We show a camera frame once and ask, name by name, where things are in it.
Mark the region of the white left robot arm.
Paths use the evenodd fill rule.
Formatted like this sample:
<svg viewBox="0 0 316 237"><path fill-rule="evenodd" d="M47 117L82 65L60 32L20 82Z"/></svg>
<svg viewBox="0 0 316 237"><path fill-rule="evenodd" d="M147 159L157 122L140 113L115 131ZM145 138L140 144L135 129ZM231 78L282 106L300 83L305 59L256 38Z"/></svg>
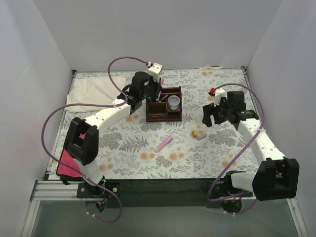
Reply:
<svg viewBox="0 0 316 237"><path fill-rule="evenodd" d="M161 92L160 73L136 72L130 85L114 100L114 105L80 119L74 118L69 126L60 159L71 157L79 167L79 175L88 185L93 197L101 197L105 191L104 179L96 157L99 151L99 136L104 130L130 116L150 97L158 99Z"/></svg>

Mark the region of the purple pink highlighter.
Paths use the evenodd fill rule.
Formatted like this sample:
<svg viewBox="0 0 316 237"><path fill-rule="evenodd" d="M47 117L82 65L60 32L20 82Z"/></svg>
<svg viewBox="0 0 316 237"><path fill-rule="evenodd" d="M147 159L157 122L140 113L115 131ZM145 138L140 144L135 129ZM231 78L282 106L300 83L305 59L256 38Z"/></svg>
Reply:
<svg viewBox="0 0 316 237"><path fill-rule="evenodd" d="M169 135L166 139L164 139L157 147L154 148L154 151L158 153L161 151L166 145L168 145L173 140L173 136Z"/></svg>

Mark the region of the brown and grey eraser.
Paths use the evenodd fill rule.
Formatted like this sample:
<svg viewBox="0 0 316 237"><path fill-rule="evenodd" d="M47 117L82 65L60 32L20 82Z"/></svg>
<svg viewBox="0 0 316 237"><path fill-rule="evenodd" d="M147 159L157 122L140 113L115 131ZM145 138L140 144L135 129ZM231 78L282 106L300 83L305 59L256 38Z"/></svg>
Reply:
<svg viewBox="0 0 316 237"><path fill-rule="evenodd" d="M197 131L197 130L193 130L192 135L197 140L201 140L207 136L207 134L204 131Z"/></svg>

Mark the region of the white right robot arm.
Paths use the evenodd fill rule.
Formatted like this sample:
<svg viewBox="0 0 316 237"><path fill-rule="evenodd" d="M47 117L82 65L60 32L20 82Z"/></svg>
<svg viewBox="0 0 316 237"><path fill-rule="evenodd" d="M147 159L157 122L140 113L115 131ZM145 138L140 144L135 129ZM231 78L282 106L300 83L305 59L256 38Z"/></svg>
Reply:
<svg viewBox="0 0 316 237"><path fill-rule="evenodd" d="M254 110L248 110L242 91L212 88L213 103L203 107L202 122L211 127L228 121L242 135L255 155L259 167L255 173L229 171L223 177L223 189L229 196L240 191L253 193L259 201L294 198L297 193L299 163L287 158L261 127Z"/></svg>

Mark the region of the clear round clip container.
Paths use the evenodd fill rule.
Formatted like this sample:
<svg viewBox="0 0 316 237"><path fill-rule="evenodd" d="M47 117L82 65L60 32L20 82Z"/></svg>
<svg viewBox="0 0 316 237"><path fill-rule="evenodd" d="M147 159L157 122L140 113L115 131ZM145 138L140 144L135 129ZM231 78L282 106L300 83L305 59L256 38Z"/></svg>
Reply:
<svg viewBox="0 0 316 237"><path fill-rule="evenodd" d="M170 110L175 111L179 108L180 98L176 95L171 95L169 96L167 103L168 103L168 108Z"/></svg>

